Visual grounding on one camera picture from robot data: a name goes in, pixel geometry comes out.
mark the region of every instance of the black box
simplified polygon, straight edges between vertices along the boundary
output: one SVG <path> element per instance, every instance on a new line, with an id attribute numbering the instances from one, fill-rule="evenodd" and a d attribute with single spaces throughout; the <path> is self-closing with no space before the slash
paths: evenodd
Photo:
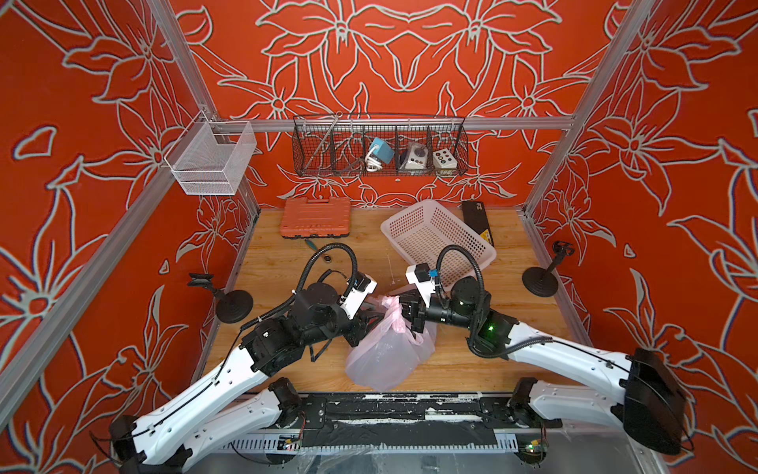
<path id="1" fill-rule="evenodd" d="M 474 232 L 481 235 L 491 246 L 495 246 L 492 240 L 492 231 L 490 230 L 490 221 L 487 220 L 487 212 L 484 211 L 484 203 L 481 201 L 463 201 L 463 221 Z"/>

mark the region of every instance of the black round base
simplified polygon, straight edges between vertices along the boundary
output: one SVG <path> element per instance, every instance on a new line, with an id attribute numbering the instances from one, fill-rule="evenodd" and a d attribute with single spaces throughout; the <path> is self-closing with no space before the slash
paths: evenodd
<path id="1" fill-rule="evenodd" d="M 216 304 L 216 317 L 226 324 L 242 321 L 251 311 L 252 296 L 244 290 L 230 291 L 225 301 Z"/>
<path id="2" fill-rule="evenodd" d="M 539 297 L 548 298 L 558 292 L 558 278 L 544 268 L 527 268 L 522 275 L 522 282 L 527 290 Z"/>

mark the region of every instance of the white cable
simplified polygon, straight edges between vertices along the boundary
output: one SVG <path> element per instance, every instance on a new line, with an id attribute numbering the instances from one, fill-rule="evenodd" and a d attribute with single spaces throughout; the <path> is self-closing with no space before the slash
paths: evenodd
<path id="1" fill-rule="evenodd" d="M 368 149 L 366 153 L 366 171 L 379 171 L 381 170 L 381 162 L 371 156 L 371 154 L 379 149 L 379 145 L 374 145 Z"/>

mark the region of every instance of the small round object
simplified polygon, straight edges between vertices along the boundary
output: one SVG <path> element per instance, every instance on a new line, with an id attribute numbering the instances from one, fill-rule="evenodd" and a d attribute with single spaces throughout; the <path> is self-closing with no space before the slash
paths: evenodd
<path id="1" fill-rule="evenodd" d="M 558 279 L 541 267 L 524 270 L 522 282 L 527 290 L 539 297 L 549 298 L 558 292 Z"/>

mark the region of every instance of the black wire basket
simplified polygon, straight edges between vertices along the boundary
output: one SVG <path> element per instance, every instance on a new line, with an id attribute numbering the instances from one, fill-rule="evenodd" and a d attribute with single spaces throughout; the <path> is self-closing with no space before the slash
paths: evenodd
<path id="1" fill-rule="evenodd" d="M 468 136 L 463 117 L 392 114 L 298 115 L 292 148 L 299 176 L 459 176 L 468 171 Z M 394 151 L 379 171 L 367 169 L 365 157 L 374 138 Z M 405 169 L 409 144 L 427 150 L 423 169 Z M 455 168 L 435 168 L 432 153 L 447 149 Z"/>

